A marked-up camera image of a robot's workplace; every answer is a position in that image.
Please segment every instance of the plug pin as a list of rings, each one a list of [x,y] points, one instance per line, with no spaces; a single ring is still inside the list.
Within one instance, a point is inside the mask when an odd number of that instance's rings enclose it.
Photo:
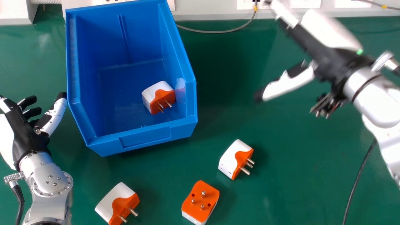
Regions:
[[[251,160],[251,159],[247,159],[247,161],[249,161],[251,164],[253,164],[253,165],[254,165],[254,161],[253,161],[253,160]]]
[[[172,105],[168,102],[168,101],[165,101],[167,104],[168,104],[168,106],[170,107],[170,108],[172,108]]]
[[[123,218],[122,216],[120,216],[120,219],[121,219],[124,223],[127,222],[127,220],[126,220],[125,218]]]
[[[241,167],[240,168],[245,174],[250,175],[250,172],[248,170],[246,170],[245,168]]]
[[[129,208],[130,213],[132,213],[135,217],[137,217],[139,214],[134,211],[132,208]]]
[[[247,165],[248,167],[250,167],[250,168],[253,168],[253,165],[250,164],[250,163],[246,163],[246,165]]]

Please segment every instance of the robotic hand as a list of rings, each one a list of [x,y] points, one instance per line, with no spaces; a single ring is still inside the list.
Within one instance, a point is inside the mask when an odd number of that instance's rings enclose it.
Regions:
[[[15,103],[0,95],[0,153],[6,163],[18,173],[4,177],[20,203],[15,224],[19,225],[24,211],[24,197],[18,181],[25,179],[32,194],[32,206],[23,225],[70,225],[72,177],[53,162],[47,148],[49,136],[64,115],[66,93],[56,101],[41,119],[29,121],[42,113],[41,108],[25,110],[36,103],[30,96]]]
[[[366,128],[375,136],[388,170],[400,186],[400,89],[380,72],[387,68],[400,75],[399,63],[389,51],[377,60],[363,54],[359,41],[333,18],[319,10],[309,10],[299,20],[278,0],[265,1],[282,28],[311,57],[286,70],[276,81],[255,93],[258,101],[268,101],[296,90],[314,78],[331,83],[331,93],[318,98],[311,108],[328,119],[351,102],[362,114]]]

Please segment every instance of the white and orange plug adapter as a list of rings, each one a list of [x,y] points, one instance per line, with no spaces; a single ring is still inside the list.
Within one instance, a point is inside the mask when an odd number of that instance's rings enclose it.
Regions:
[[[139,196],[121,182],[110,190],[94,210],[108,224],[120,225],[127,222],[126,218],[130,213],[136,217],[139,215],[134,211],[139,202]]]
[[[220,198],[220,192],[204,181],[194,184],[182,204],[182,216],[197,225],[206,224]]]
[[[164,113],[175,103],[175,91],[166,81],[160,81],[142,92],[143,104],[152,115]]]
[[[250,172],[244,166],[253,168],[254,161],[250,159],[253,152],[252,147],[237,139],[222,155],[218,169],[232,180],[238,176],[240,171],[250,175]]]

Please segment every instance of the storage bin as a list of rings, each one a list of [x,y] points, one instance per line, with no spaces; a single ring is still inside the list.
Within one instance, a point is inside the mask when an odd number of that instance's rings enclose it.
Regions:
[[[66,11],[68,104],[101,156],[189,137],[196,80],[166,0]],[[141,92],[165,80],[176,104],[151,115]]]

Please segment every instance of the green table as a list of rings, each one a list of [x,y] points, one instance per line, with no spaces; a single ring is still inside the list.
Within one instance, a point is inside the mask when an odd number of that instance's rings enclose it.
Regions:
[[[35,94],[46,109],[66,90],[65,22],[59,7],[39,10],[35,25],[0,27],[0,94],[19,100]],[[374,57],[390,49],[400,58],[400,18],[341,21]],[[243,21],[181,22],[193,28],[227,29]],[[347,105],[328,121],[308,113],[328,84],[313,82],[256,105],[253,92],[304,58],[272,20],[257,20],[231,34],[181,31],[198,86],[199,123],[188,139],[107,158],[87,148],[70,113],[51,137],[53,160],[74,178],[74,225],[106,224],[94,211],[117,183],[140,197],[139,217],[128,224],[191,224],[181,205],[193,184],[204,180],[220,190],[208,225],[337,225],[361,161],[373,137]],[[398,78],[387,74],[390,79]],[[217,169],[235,140],[255,149],[251,175],[235,181]],[[13,173],[0,163],[1,176]],[[30,193],[23,187],[27,210]],[[0,184],[0,224],[13,224],[18,204]],[[348,224],[395,224],[400,192],[376,148],[350,208]]]

